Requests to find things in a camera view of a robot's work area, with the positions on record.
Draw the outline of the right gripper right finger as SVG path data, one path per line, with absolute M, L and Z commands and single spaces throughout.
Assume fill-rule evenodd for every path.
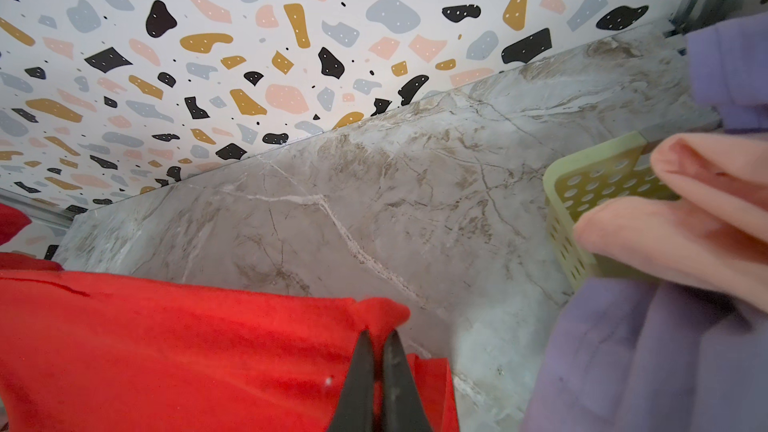
M 432 432 L 397 331 L 387 337 L 382 355 L 382 430 Z

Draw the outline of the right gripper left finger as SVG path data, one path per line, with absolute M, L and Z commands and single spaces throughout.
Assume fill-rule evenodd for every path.
M 374 430 L 375 357 L 368 331 L 356 342 L 348 373 L 327 432 Z

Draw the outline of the red t-shirt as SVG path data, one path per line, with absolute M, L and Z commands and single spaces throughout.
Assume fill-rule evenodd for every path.
M 1 255 L 10 431 L 326 431 L 359 335 L 382 355 L 409 309 L 67 271 Z M 432 431 L 459 427 L 448 360 L 406 353 Z

